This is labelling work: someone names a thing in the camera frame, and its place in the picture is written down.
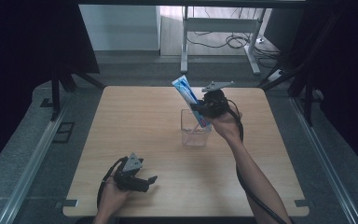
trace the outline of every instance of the desk leg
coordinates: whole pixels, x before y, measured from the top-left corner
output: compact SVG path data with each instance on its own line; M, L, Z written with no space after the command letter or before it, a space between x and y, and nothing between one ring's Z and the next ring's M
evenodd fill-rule
M255 41L257 40L258 33L260 32L261 25L263 24L264 14L266 14L265 8L263 8L260 16L257 18L257 24L253 31L249 46L244 47L246 56L248 57L249 63L251 64L252 70L256 76L260 75L260 69L258 68L257 61L255 60L255 56L253 55L253 51L255 49Z
M187 12L188 7L185 7L185 17L183 18L183 42L182 42L182 56L180 61L180 72L187 73Z

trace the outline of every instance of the person's right hand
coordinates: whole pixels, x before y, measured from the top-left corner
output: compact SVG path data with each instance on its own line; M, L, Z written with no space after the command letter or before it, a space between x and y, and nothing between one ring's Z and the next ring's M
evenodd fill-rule
M237 109L233 106L230 106L231 110L237 113ZM211 119L206 118L210 123L212 123L214 129L219 133L226 141L230 140L241 140L240 139L240 130L235 121L235 119L226 112L224 115Z

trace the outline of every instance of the gray carpet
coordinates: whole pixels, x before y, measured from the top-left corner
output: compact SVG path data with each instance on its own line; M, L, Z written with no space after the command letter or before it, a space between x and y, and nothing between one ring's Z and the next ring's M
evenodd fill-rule
M171 86L181 76L177 58L153 61L142 60L100 63L101 74L92 75L105 85L120 86ZM247 62L238 58L228 63L192 58L186 75L192 86L205 86L213 81L235 81L235 87L254 87L267 73L256 77ZM77 90L72 93L70 108L63 122L73 122L74 131L65 144L52 144L48 150L28 195L14 223L90 223L91 218L71 218L62 214L61 202L65 199L74 176L78 160L98 106L102 91L75 76ZM325 177L324 171L311 149L310 141L296 117L285 92L290 80L267 92L273 115L277 121L296 175L310 206L307 217L293 217L296 223L348 223L336 195ZM0 210L16 185L28 162L35 144L45 130L51 108L40 107L44 98L50 98L49 84L34 91L34 101L21 125L0 156ZM358 207L358 159L325 120L323 113L314 105L312 118L314 127L344 185L348 188ZM120 223L254 223L246 218L223 219L131 219L122 218Z

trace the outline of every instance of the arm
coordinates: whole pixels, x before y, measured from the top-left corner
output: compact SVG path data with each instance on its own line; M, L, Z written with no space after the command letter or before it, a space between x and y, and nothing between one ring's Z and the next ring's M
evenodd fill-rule
M277 191L270 184L269 180L260 170L243 145L240 139L240 132L234 118L232 118L230 114L226 113L217 119L208 119L208 121L212 123L214 129L227 141L230 146L241 177L249 190L286 223L291 223ZM261 207L259 207L249 196L248 201L257 223L276 223L276 221Z
M92 223L108 223L112 215L127 201L130 193L130 191L118 189L113 177L109 176L103 189L98 213Z

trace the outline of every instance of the person's left hand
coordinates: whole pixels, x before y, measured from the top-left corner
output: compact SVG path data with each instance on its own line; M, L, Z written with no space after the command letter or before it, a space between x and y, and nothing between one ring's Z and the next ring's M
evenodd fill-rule
M118 189L112 176L107 178L103 193L101 195L100 205L97 216L94 219L96 223L107 223L109 218L127 201L131 191Z

